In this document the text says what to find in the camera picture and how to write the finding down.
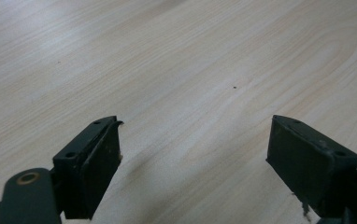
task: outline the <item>wood grain surface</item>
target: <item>wood grain surface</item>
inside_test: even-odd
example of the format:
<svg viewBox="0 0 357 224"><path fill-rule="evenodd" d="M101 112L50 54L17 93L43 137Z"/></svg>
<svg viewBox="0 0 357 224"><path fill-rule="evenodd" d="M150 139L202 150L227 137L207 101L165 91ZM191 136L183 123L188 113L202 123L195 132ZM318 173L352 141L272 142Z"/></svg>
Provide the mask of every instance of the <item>wood grain surface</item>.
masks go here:
<svg viewBox="0 0 357 224"><path fill-rule="evenodd" d="M315 223L265 162L274 114L357 153L357 0L0 1L0 199L117 115L122 164L64 223Z"/></svg>

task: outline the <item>wooden table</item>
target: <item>wooden table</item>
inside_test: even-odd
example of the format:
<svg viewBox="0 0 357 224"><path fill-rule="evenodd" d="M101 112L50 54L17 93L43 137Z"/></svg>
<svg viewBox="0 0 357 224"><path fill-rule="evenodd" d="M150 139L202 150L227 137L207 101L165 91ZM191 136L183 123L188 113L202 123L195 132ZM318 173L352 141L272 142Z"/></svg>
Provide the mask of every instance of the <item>wooden table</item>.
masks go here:
<svg viewBox="0 0 357 224"><path fill-rule="evenodd" d="M357 1L0 1L0 197L117 115L92 223L309 223L265 162L274 114L357 153Z"/></svg>

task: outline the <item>mounting hole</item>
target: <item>mounting hole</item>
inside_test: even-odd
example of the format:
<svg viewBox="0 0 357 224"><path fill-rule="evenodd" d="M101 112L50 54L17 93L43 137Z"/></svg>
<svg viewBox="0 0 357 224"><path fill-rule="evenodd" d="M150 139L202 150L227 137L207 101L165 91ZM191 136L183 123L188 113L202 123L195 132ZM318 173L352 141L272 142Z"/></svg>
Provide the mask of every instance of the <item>mounting hole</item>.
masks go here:
<svg viewBox="0 0 357 224"><path fill-rule="evenodd" d="M69 152L69 153L65 154L65 156L66 156L67 158L73 158L73 157L77 156L77 153L75 153L75 152Z"/></svg>
<svg viewBox="0 0 357 224"><path fill-rule="evenodd" d="M38 180L38 178L39 178L39 173L31 172L19 177L18 180L16 180L16 183L18 185L28 185Z"/></svg>
<svg viewBox="0 0 357 224"><path fill-rule="evenodd" d="M334 151L334 154L336 154L337 156L346 156L347 154L345 154L344 152L341 151Z"/></svg>

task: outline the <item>screw hole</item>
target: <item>screw hole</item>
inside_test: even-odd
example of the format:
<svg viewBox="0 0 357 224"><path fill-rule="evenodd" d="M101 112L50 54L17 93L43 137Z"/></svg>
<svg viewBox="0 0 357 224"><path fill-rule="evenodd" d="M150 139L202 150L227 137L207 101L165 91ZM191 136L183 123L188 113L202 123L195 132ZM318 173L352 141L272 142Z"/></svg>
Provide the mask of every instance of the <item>screw hole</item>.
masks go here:
<svg viewBox="0 0 357 224"><path fill-rule="evenodd" d="M75 152L69 152L69 153L65 154L65 156L66 156L67 158L73 158L73 157L75 157L76 155L77 155L77 153L75 153Z"/></svg>
<svg viewBox="0 0 357 224"><path fill-rule="evenodd" d="M39 178L39 173L27 173L18 178L16 183L18 185L28 185L35 182Z"/></svg>
<svg viewBox="0 0 357 224"><path fill-rule="evenodd" d="M334 151L334 154L336 154L337 156L346 156L347 155L341 151Z"/></svg>

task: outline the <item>light wood tabletop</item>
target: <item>light wood tabletop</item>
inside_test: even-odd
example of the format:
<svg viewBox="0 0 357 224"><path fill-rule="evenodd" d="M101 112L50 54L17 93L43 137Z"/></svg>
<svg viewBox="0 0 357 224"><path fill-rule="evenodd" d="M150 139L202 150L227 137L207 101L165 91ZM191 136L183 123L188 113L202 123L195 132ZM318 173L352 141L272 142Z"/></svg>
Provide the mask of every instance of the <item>light wood tabletop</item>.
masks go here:
<svg viewBox="0 0 357 224"><path fill-rule="evenodd" d="M315 223L265 161L274 114L357 153L357 0L0 1L0 200L116 115L121 166L64 223Z"/></svg>

